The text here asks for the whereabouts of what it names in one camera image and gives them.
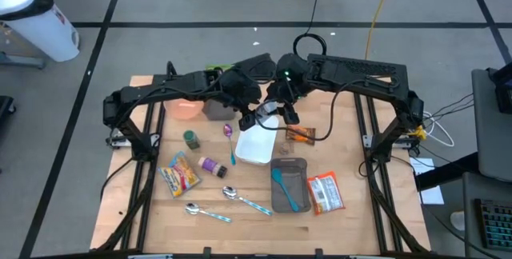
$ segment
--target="silver spoon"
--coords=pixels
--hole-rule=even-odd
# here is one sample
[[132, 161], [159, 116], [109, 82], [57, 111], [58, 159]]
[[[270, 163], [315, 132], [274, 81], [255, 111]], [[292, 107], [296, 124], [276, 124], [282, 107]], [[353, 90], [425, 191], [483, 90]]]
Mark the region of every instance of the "silver spoon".
[[254, 207], [255, 209], [265, 213], [268, 216], [272, 216], [272, 211], [268, 210], [267, 208], [263, 208], [256, 203], [253, 203], [245, 198], [239, 197], [237, 195], [237, 190], [233, 187], [229, 187], [229, 186], [222, 187], [222, 193], [224, 194], [224, 196], [226, 196], [226, 198], [228, 198], [230, 200], [236, 200], [236, 199], [242, 200], [245, 203], [249, 204], [251, 207]]
[[203, 213], [203, 214], [211, 216], [213, 218], [217, 218], [219, 220], [231, 223], [231, 219], [229, 219], [228, 217], [223, 217], [223, 216], [220, 216], [217, 214], [206, 212], [205, 210], [201, 210], [201, 208], [199, 208], [199, 205], [197, 205], [195, 203], [188, 203], [187, 205], [185, 205], [185, 211], [188, 214], [192, 214], [192, 215], [198, 215], [199, 213]]

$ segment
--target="wooden table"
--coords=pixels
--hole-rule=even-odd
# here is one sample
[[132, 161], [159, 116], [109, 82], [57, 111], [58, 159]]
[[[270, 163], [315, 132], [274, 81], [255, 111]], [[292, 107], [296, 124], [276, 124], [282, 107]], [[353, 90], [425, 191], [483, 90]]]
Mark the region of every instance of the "wooden table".
[[[141, 86], [150, 84], [151, 80], [151, 76], [135, 76], [130, 84]], [[317, 137], [327, 131], [332, 97], [333, 94], [316, 91], [295, 105], [301, 126], [315, 127]], [[158, 108], [159, 105], [156, 105], [153, 126], [156, 126]], [[389, 103], [379, 101], [375, 102], [375, 108], [378, 123], [381, 128], [385, 128], [394, 118], [393, 108]], [[139, 106], [131, 115], [140, 129], [145, 114], [146, 106]], [[202, 182], [183, 196], [173, 199], [163, 178], [157, 174], [144, 252], [202, 253], [203, 247], [209, 246], [213, 253], [312, 254], [314, 249], [322, 248], [325, 254], [379, 254], [368, 183], [357, 171], [363, 155], [352, 93], [345, 92], [338, 96], [334, 115], [334, 129], [327, 140], [316, 142], [314, 146], [294, 143], [294, 153], [288, 157], [304, 157], [308, 162], [308, 177], [334, 171], [346, 209], [320, 216], [315, 216], [311, 209], [308, 213], [274, 213], [268, 217], [241, 201], [225, 199], [221, 188], [224, 185], [233, 186], [238, 189], [239, 195], [271, 209], [270, 167], [239, 160], [236, 166], [232, 166], [228, 141], [222, 133], [225, 122], [210, 122], [204, 114], [189, 121], [177, 121], [167, 114], [158, 166], [168, 165], [172, 157], [183, 150]], [[240, 115], [230, 124], [238, 126], [239, 118]], [[182, 140], [185, 130], [193, 130], [198, 135], [201, 141], [199, 152], [186, 147]], [[237, 138], [238, 131], [235, 130], [232, 139], [234, 147]], [[284, 131], [278, 131], [274, 157], [282, 157], [278, 150], [284, 141]], [[114, 151], [110, 173], [130, 155], [128, 148]], [[201, 156], [211, 157], [227, 166], [229, 171], [226, 177], [217, 178], [198, 168], [197, 162]], [[394, 156], [409, 160], [405, 151], [395, 150]], [[126, 213], [134, 166], [126, 168], [106, 187], [91, 248], [103, 243], [123, 218], [122, 214]], [[392, 160], [388, 163], [388, 171], [398, 216], [419, 243], [429, 249], [430, 243], [410, 167]], [[207, 211], [232, 218], [233, 222], [228, 224], [207, 216], [189, 215], [184, 210], [187, 202], [196, 202]], [[386, 215], [382, 214], [388, 249], [392, 249], [389, 222]], [[138, 224], [139, 219], [136, 217], [130, 246], [135, 246]]]

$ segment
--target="spoon with teal handle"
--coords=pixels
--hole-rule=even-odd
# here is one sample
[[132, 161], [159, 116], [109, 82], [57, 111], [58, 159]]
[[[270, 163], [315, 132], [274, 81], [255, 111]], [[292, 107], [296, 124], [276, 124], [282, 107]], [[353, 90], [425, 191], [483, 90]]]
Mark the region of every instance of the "spoon with teal handle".
[[282, 173], [280, 169], [272, 169], [272, 179], [274, 179], [274, 181], [276, 181], [281, 186], [282, 191], [285, 192], [286, 196], [288, 197], [288, 201], [290, 202], [291, 209], [294, 212], [298, 212], [297, 203], [295, 203], [294, 199], [290, 196], [290, 194], [288, 193], [288, 189], [286, 188], [284, 182], [282, 181]]
[[229, 124], [225, 124], [222, 131], [224, 131], [224, 135], [226, 135], [226, 137], [230, 139], [231, 165], [235, 165], [237, 164], [237, 162], [234, 160], [233, 144], [231, 144], [231, 135], [233, 135], [233, 128], [231, 128]]

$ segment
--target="desk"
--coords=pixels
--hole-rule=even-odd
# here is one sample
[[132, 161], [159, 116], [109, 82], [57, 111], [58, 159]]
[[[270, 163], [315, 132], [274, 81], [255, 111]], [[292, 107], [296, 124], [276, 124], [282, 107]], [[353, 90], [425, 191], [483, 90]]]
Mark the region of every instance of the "desk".
[[[482, 245], [479, 232], [479, 222], [474, 210], [474, 199], [489, 199], [512, 202], [512, 185], [495, 179], [485, 178], [477, 174], [464, 173], [464, 223], [466, 227], [465, 238], [473, 245], [500, 258], [508, 258], [511, 252], [486, 249]], [[466, 244], [466, 256], [472, 258], [487, 258], [479, 251]]]
[[[151, 76], [136, 76], [130, 84], [141, 86], [150, 84], [151, 80]], [[301, 118], [301, 125], [316, 127], [318, 136], [325, 134], [332, 97], [333, 94], [316, 91], [298, 102], [295, 108]], [[375, 109], [380, 126], [387, 126], [394, 118], [394, 110], [388, 103], [375, 102]], [[139, 106], [131, 115], [140, 129], [145, 113], [146, 106]], [[240, 160], [236, 166], [230, 165], [228, 140], [222, 133], [225, 122], [210, 122], [203, 114], [185, 122], [168, 115], [164, 122], [158, 165], [168, 165], [171, 158], [183, 150], [203, 181], [190, 192], [172, 199], [166, 183], [157, 175], [144, 252], [202, 253], [203, 248], [209, 246], [213, 253], [312, 254], [314, 249], [322, 248], [325, 254], [379, 254], [368, 183], [365, 178], [357, 175], [363, 155], [353, 94], [343, 93], [338, 96], [334, 129], [328, 140], [317, 142], [314, 146], [295, 143], [294, 153], [290, 154], [290, 157], [304, 157], [308, 161], [308, 176], [333, 170], [338, 177], [346, 209], [320, 216], [315, 216], [312, 209], [309, 213], [274, 213], [268, 217], [240, 201], [228, 201], [221, 193], [224, 185], [231, 185], [238, 189], [241, 196], [270, 208], [270, 167], [251, 165]], [[239, 118], [240, 115], [230, 124], [238, 126]], [[200, 152], [193, 152], [186, 147], [182, 140], [185, 130], [193, 130], [198, 135]], [[237, 139], [238, 131], [235, 130], [232, 137], [234, 146]], [[279, 131], [274, 157], [282, 157], [278, 153], [278, 146], [284, 141], [285, 134]], [[227, 166], [229, 171], [226, 177], [220, 179], [196, 168], [196, 162], [201, 156], [211, 157]], [[394, 156], [409, 159], [405, 151], [394, 152]], [[114, 151], [110, 173], [129, 157], [129, 149]], [[388, 163], [388, 171], [398, 216], [419, 243], [429, 249], [410, 167], [393, 160]], [[126, 213], [133, 176], [134, 165], [131, 165], [106, 187], [91, 248], [103, 243], [121, 221], [123, 216], [120, 212]], [[191, 201], [207, 211], [231, 217], [233, 222], [227, 224], [207, 216], [186, 214], [184, 205]], [[138, 224], [139, 219], [136, 217], [132, 234], [137, 232]], [[388, 249], [391, 249], [387, 220], [384, 224]], [[134, 237], [131, 237], [130, 246], [135, 246]]]
[[471, 72], [474, 96], [474, 120], [478, 152], [418, 176], [421, 190], [459, 179], [466, 171], [486, 177], [512, 181], [510, 136], [512, 114], [499, 112], [494, 83], [487, 70]]

